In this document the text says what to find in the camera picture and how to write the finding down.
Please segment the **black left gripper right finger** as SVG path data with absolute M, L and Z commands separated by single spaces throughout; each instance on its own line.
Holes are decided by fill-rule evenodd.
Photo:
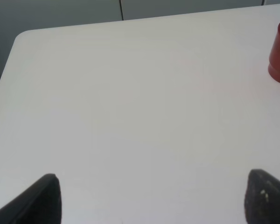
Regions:
M 280 180 L 262 169 L 252 169 L 244 209 L 248 224 L 280 224 Z

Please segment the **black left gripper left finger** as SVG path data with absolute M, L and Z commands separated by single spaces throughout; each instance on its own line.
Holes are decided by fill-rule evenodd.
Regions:
M 60 224 L 61 221 L 61 189 L 55 174 L 45 174 L 0 209 L 0 224 Z

